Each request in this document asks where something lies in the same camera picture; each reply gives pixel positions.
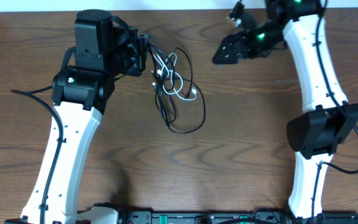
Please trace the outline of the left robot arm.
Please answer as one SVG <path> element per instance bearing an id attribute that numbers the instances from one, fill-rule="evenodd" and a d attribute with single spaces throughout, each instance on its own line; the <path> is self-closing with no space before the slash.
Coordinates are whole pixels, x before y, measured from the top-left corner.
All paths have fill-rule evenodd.
<path id="1" fill-rule="evenodd" d="M 74 47 L 52 81 L 50 136 L 34 190 L 15 223 L 125 223 L 107 203 L 77 209 L 78 191 L 92 138 L 115 82 L 145 69 L 149 36 L 109 11 L 80 11 Z"/>

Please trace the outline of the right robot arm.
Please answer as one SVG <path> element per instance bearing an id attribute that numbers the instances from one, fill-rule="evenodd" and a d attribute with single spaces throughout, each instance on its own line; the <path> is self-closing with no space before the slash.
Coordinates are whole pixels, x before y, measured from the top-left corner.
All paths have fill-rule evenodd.
<path id="1" fill-rule="evenodd" d="M 326 1 L 267 1 L 268 19 L 257 25 L 238 1 L 228 19 L 238 28 L 223 38 L 216 65 L 265 58 L 283 42 L 295 63 L 302 114 L 289 121 L 287 139 L 295 153 L 293 188 L 279 223 L 358 223 L 354 212 L 325 212 L 324 180 L 333 155 L 357 130 L 358 104 L 349 103 L 335 74 L 325 33 Z"/>

